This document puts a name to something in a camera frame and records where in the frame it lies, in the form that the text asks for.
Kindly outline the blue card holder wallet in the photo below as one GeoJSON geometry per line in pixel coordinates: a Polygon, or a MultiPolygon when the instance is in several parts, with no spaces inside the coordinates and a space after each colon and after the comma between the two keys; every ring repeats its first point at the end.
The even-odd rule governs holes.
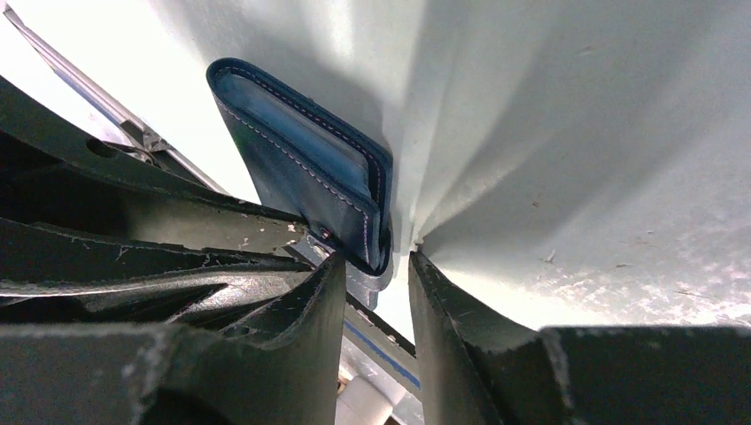
{"type": "Polygon", "coordinates": [[[205,77],[261,203],[300,216],[344,255],[349,291],[375,309],[391,279],[391,153],[241,59],[217,59],[205,77]]]}

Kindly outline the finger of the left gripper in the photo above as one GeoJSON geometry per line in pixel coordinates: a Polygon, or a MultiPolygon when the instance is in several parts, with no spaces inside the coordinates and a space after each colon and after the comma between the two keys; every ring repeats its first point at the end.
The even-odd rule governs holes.
{"type": "Polygon", "coordinates": [[[1,83],[1,214],[91,235],[282,254],[298,217],[132,158],[1,83]]]}
{"type": "Polygon", "coordinates": [[[289,257],[196,251],[1,221],[3,324],[228,326],[312,272],[289,257]]]}

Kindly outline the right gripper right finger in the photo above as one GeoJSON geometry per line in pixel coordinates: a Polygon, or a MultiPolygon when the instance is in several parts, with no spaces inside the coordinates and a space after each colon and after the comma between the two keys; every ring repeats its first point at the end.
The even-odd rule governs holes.
{"type": "Polygon", "coordinates": [[[428,424],[747,424],[742,327],[548,327],[511,321],[409,258],[428,424]]]}

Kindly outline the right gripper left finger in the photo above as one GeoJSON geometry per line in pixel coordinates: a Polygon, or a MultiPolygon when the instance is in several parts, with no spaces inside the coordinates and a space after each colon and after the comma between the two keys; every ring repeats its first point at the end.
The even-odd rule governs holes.
{"type": "Polygon", "coordinates": [[[231,330],[178,324],[1,329],[4,424],[331,424],[345,262],[231,330]]]}

